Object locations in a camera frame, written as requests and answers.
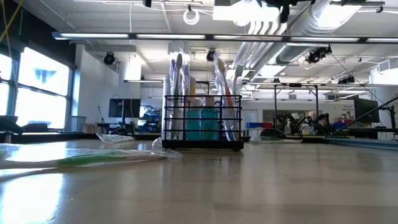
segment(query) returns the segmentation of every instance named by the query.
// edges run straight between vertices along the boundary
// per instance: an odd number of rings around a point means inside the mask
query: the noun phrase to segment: blue object
[[[218,118],[218,111],[216,109],[203,108],[200,110],[200,118]],[[202,140],[218,140],[219,122],[217,120],[200,120],[201,130],[215,130],[201,132]]]
[[[335,127],[336,129],[341,129],[341,128],[343,128],[344,126],[346,126],[347,124],[346,123],[333,123],[333,124],[331,124],[333,127]]]
[[[192,109],[187,113],[187,123],[186,130],[200,130],[200,110]],[[187,131],[186,134],[187,140],[200,140],[200,132],[199,131]]]
[[[262,123],[246,123],[246,128],[262,128]]]

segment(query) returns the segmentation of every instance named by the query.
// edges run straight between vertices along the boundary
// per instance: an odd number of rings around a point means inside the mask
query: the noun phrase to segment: yellow cable
[[[7,18],[6,18],[6,7],[4,6],[4,0],[2,1],[2,18],[4,19],[4,26],[7,26]],[[7,46],[8,46],[8,54],[10,55],[10,58],[12,58],[11,55],[11,44],[10,44],[10,39],[8,37],[8,31],[5,30],[6,32],[6,39],[7,39]]]
[[[3,32],[3,33],[1,34],[1,36],[0,36],[0,42],[1,42],[2,39],[4,38],[4,35],[6,35],[6,33],[8,32],[8,29],[10,28],[12,22],[14,22],[14,19],[15,19],[15,17],[17,16],[18,11],[19,11],[19,9],[21,8],[23,2],[24,2],[24,0],[20,0],[20,1],[19,1],[19,4],[18,4],[17,9],[15,10],[14,14],[11,16],[10,23],[7,24],[6,29],[4,30],[4,32]]]

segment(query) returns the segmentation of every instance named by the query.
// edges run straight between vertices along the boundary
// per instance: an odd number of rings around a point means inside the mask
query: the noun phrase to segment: window frame
[[[48,57],[47,55],[36,51],[39,54],[42,54],[46,57]],[[48,90],[43,90],[41,88],[37,88],[34,86],[29,86],[29,85],[25,85],[25,84],[21,84],[18,82],[19,80],[19,71],[20,71],[20,66],[21,66],[21,53],[23,52],[19,52],[17,55],[13,55],[13,57],[11,57],[12,59],[12,67],[11,67],[11,78],[10,80],[0,80],[1,83],[5,83],[7,85],[9,85],[9,94],[8,94],[8,102],[7,102],[7,110],[6,110],[6,114],[8,115],[15,115],[16,112],[16,106],[17,106],[17,97],[18,97],[18,88],[25,88],[31,91],[35,91],[38,93],[42,93],[42,94],[46,94],[46,95],[52,95],[52,96],[61,96],[64,97],[67,101],[66,104],[66,108],[65,108],[65,119],[68,118],[71,114],[72,114],[72,94],[73,94],[73,77],[75,75],[75,69],[71,68],[70,66],[66,65],[69,68],[69,73],[68,73],[68,86],[67,86],[67,95],[61,95],[58,93],[54,93],[52,91],[48,91]],[[7,57],[10,57],[10,55],[8,54],[4,54],[3,52],[0,52],[0,54],[5,55]]]

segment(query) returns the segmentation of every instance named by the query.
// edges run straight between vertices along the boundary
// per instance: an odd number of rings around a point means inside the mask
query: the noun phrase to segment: black screen
[[[355,119],[373,110],[374,108],[377,108],[378,106],[379,103],[374,100],[354,99]],[[379,110],[375,110],[372,113],[369,113],[368,115],[361,118],[359,122],[379,123],[380,122]]]
[[[110,99],[108,116],[110,118],[121,118],[123,104],[124,116],[126,118],[139,118],[139,109],[141,107],[140,99]]]

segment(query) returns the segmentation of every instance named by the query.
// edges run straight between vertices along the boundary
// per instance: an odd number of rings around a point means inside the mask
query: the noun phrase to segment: wooden table surface
[[[148,149],[99,140],[66,147]],[[329,144],[0,170],[0,223],[397,223],[398,154]]]

